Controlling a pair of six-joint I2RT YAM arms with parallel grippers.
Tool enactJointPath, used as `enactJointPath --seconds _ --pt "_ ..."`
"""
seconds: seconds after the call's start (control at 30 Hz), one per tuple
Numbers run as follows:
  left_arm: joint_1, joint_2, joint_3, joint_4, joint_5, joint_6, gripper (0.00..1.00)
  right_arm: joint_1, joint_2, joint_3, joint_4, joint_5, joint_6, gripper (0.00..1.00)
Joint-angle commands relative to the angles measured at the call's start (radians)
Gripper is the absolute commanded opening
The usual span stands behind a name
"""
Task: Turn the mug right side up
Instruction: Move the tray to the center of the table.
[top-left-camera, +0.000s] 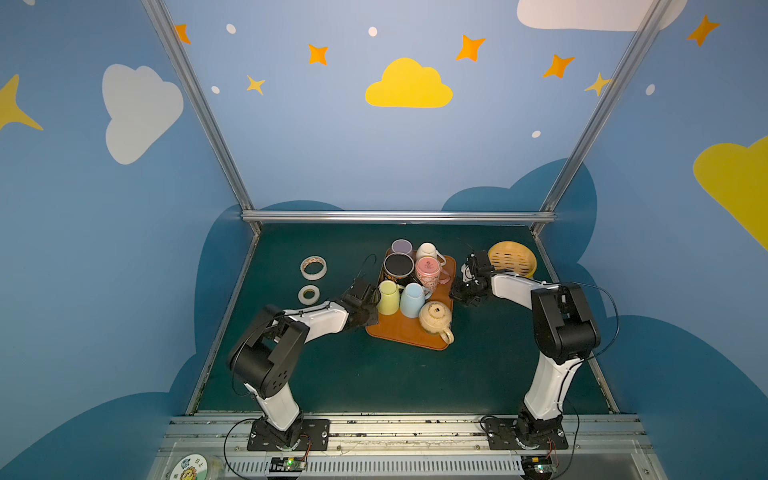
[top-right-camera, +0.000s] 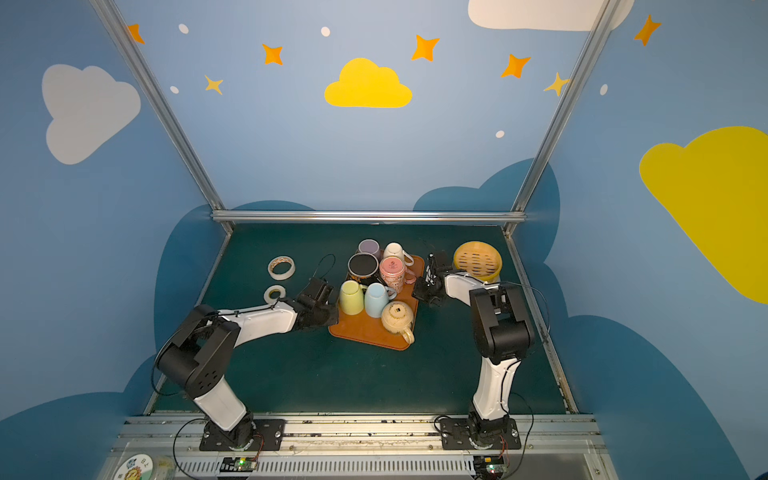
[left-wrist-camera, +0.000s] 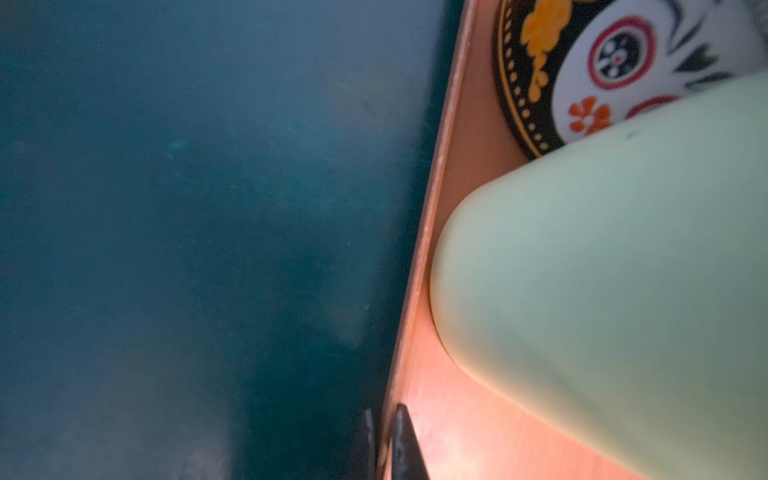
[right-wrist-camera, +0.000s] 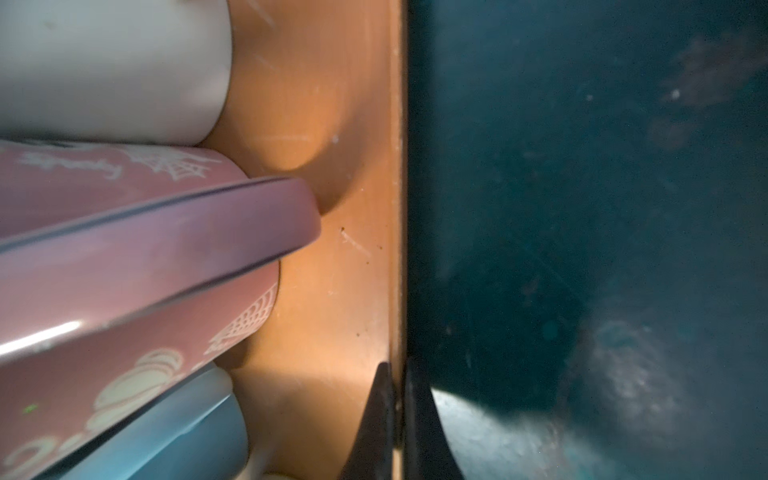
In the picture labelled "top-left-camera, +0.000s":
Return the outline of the pink ghost pattern mug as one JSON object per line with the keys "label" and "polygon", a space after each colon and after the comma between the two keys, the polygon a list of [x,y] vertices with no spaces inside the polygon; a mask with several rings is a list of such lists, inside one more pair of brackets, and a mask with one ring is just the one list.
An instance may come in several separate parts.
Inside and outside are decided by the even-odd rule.
{"label": "pink ghost pattern mug", "polygon": [[446,285],[451,281],[450,274],[443,268],[437,258],[424,256],[415,263],[417,280],[423,287],[434,293],[439,285]]}

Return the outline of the white ceramic mug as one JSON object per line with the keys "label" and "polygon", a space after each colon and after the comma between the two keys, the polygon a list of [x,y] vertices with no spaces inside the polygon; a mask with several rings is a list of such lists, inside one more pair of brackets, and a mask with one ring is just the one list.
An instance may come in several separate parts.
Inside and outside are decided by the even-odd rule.
{"label": "white ceramic mug", "polygon": [[440,265],[445,265],[447,263],[447,260],[444,255],[442,255],[437,247],[430,242],[424,242],[422,243],[415,253],[415,259],[416,261],[419,261],[422,258],[429,257],[432,259],[435,259],[439,262]]}

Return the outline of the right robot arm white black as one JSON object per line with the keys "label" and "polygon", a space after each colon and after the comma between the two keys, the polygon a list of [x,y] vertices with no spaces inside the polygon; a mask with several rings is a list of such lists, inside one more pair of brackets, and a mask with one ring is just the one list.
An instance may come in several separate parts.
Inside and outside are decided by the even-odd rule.
{"label": "right robot arm white black", "polygon": [[487,252],[473,252],[461,266],[461,278],[453,282],[450,297],[469,305],[489,295],[532,312],[539,360],[513,431],[521,447],[538,448],[559,436],[568,390],[599,346],[599,328],[580,285],[539,282],[498,270]]}

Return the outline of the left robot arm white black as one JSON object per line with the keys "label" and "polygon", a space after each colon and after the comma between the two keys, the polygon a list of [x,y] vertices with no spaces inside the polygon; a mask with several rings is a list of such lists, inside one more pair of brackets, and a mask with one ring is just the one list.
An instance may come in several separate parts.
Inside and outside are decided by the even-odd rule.
{"label": "left robot arm white black", "polygon": [[378,288],[357,278],[338,298],[285,310],[267,305],[254,317],[227,358],[227,367],[262,410],[254,422],[255,449],[293,449],[303,433],[303,413],[289,380],[306,343],[378,322]]}

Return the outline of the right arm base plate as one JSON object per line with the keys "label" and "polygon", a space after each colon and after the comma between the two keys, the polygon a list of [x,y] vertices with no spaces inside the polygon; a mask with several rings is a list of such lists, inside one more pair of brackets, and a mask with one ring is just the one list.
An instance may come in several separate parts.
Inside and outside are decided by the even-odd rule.
{"label": "right arm base plate", "polygon": [[484,416],[479,426],[491,450],[561,450],[569,447],[562,420],[562,415],[543,422]]}

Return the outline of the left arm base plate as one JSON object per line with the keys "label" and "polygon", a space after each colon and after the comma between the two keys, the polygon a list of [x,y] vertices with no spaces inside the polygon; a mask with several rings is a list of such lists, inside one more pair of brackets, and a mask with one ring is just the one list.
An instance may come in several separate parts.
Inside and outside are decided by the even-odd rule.
{"label": "left arm base plate", "polygon": [[326,451],[331,422],[328,419],[304,419],[299,416],[285,431],[278,430],[265,417],[251,427],[248,451]]}

